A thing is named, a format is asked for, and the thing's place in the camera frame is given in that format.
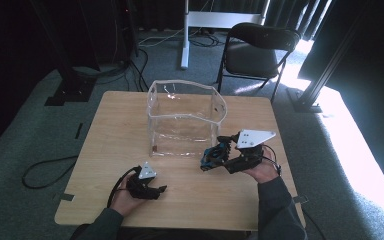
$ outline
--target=gray carpet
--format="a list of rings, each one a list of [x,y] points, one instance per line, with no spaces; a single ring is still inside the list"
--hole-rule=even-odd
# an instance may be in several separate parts
[[[166,33],[143,33],[139,37],[158,34]],[[143,74],[148,85],[153,80],[162,79],[213,85],[222,46],[191,45],[187,70],[180,69],[181,47],[179,41],[142,47],[149,56]],[[289,65],[300,64],[304,57],[299,52],[294,53]],[[145,62],[144,53],[140,52],[133,61],[141,68]],[[103,66],[103,70],[113,67]],[[94,73],[90,69],[79,70]],[[53,218],[58,207],[55,195],[63,193],[70,174],[41,190],[26,189],[21,184],[21,177],[36,162],[79,154],[103,93],[108,90],[136,91],[134,79],[137,74],[132,68],[124,74],[100,78],[89,102],[66,103],[62,107],[44,106],[61,81],[58,72],[51,72],[38,83],[0,138],[0,239],[69,239],[76,226],[59,226]],[[251,80],[226,80],[222,95],[269,97],[274,85],[270,83],[263,90],[254,87],[235,92],[254,84]],[[384,239],[384,213],[353,191],[317,114],[294,112],[286,89],[287,86],[280,86],[273,108],[298,193],[310,200],[303,208],[327,239]],[[84,127],[76,137],[80,123]],[[45,184],[59,176],[74,160],[42,166],[27,180],[34,185]],[[306,221],[309,239],[322,239],[312,221],[308,217]]]

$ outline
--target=black sleeve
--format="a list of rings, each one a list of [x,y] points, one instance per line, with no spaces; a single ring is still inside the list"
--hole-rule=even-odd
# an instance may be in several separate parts
[[[295,203],[281,177],[258,184],[258,239],[307,239]]]
[[[105,208],[76,240],[115,240],[123,219],[124,217],[114,209]]]

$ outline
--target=chair backrest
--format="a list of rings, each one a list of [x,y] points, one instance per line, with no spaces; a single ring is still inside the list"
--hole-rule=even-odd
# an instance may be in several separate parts
[[[301,35],[291,29],[266,27],[256,23],[238,23],[230,29],[226,40],[229,41],[231,38],[242,40],[258,48],[292,52]]]

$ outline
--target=black metal base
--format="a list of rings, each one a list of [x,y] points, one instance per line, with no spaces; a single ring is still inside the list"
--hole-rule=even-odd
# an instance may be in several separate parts
[[[296,112],[302,112],[302,113],[321,113],[322,112],[322,109],[320,108],[320,105],[318,103],[314,103],[312,106],[309,106],[309,107],[301,104],[300,97],[302,96],[303,91],[297,88],[288,88],[287,91]]]
[[[80,78],[81,84],[76,90],[67,91],[66,81],[61,81],[53,97],[46,100],[45,106],[64,106],[65,102],[87,102],[95,86],[96,78]]]

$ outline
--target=black chair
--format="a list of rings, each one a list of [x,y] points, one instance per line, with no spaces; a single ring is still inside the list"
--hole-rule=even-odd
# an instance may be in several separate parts
[[[255,23],[236,24],[227,34],[216,82],[218,92],[221,90],[223,76],[263,81],[260,88],[277,76],[271,97],[273,103],[286,66],[286,58],[295,50],[300,39],[301,35],[291,29]],[[280,54],[280,60],[276,57],[276,52]]]

